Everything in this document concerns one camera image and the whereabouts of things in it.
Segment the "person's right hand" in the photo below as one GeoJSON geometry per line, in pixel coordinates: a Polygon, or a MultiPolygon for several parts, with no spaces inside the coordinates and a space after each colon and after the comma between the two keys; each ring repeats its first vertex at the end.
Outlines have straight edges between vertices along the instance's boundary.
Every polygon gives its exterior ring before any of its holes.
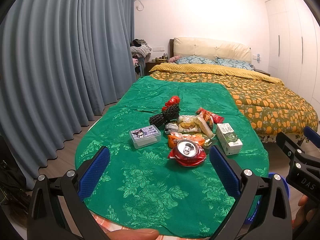
{"type": "Polygon", "coordinates": [[[298,202],[299,210],[296,213],[296,217],[292,223],[292,228],[297,229],[299,228],[304,222],[310,223],[313,216],[315,215],[317,208],[308,210],[306,205],[309,202],[309,198],[306,195],[302,195],[298,202]]]}

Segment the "person's left hand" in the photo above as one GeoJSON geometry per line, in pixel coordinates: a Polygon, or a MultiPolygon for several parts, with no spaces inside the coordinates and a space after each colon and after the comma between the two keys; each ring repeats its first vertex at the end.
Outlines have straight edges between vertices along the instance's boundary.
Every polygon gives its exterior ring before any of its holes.
{"type": "Polygon", "coordinates": [[[111,240],[155,240],[159,231],[155,229],[115,230],[107,233],[111,240]]]}

